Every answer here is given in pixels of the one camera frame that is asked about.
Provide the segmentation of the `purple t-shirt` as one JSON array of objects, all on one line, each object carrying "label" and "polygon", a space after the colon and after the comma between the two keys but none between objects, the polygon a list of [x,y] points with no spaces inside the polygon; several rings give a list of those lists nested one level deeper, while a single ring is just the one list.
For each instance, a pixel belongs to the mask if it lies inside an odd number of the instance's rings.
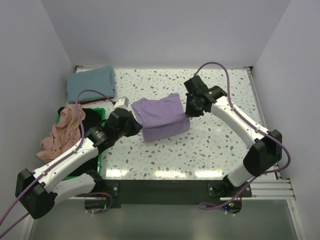
[{"label": "purple t-shirt", "polygon": [[178,93],[159,100],[141,98],[131,104],[146,143],[188,131],[190,119],[186,116]]}]

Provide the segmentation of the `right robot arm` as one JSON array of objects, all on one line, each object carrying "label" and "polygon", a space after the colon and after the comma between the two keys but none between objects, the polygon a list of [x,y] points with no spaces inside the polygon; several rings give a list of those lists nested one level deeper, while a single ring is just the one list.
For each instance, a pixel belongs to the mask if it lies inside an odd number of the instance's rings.
[{"label": "right robot arm", "polygon": [[185,113],[196,118],[211,113],[226,123],[248,150],[242,163],[223,178],[221,188],[235,196],[248,180],[259,177],[282,158],[282,134],[269,131],[237,108],[219,86],[208,88],[197,75],[184,82],[187,90]]}]

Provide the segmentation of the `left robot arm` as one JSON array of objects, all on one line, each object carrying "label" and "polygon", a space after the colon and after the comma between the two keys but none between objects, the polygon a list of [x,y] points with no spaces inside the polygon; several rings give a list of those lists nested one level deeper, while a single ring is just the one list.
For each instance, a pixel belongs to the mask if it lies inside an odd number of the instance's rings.
[{"label": "left robot arm", "polygon": [[66,177],[82,164],[113,147],[120,138],[135,136],[141,129],[131,111],[116,108],[108,119],[90,128],[84,138],[50,163],[34,171],[22,170],[17,175],[17,200],[33,219],[40,219],[68,198],[88,193],[99,196],[104,184],[96,171],[89,170],[69,180]]}]

